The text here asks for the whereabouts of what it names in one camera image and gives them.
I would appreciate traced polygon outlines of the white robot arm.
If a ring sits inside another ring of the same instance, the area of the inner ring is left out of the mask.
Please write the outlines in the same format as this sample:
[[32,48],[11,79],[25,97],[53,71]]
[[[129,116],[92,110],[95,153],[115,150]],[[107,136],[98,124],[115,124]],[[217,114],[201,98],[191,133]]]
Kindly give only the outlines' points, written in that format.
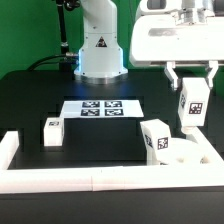
[[[110,83],[127,73],[117,42],[117,8],[112,0],[80,0],[84,44],[74,75],[92,83]],[[205,66],[206,81],[224,66],[223,14],[215,0],[140,0],[131,35],[129,60],[135,67],[162,66],[174,89],[178,66]]]

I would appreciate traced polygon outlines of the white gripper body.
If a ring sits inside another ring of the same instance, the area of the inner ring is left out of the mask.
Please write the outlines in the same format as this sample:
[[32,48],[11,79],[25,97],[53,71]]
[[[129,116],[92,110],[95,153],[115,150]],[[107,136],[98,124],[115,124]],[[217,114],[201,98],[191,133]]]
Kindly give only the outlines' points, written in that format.
[[224,17],[208,17],[205,24],[177,25],[171,15],[147,15],[134,25],[130,62],[150,67],[175,62],[201,64],[224,61]]

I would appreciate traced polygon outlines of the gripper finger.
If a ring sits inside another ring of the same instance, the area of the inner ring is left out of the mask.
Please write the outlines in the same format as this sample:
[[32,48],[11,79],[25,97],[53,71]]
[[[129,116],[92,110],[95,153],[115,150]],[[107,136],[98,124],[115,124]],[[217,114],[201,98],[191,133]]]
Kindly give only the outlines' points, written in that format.
[[177,91],[181,86],[181,79],[177,76],[175,68],[174,62],[167,62],[164,68],[164,73],[169,79],[173,91]]
[[206,66],[206,82],[210,89],[213,88],[213,78],[215,77],[217,71],[219,69],[219,64],[217,61],[209,61]]

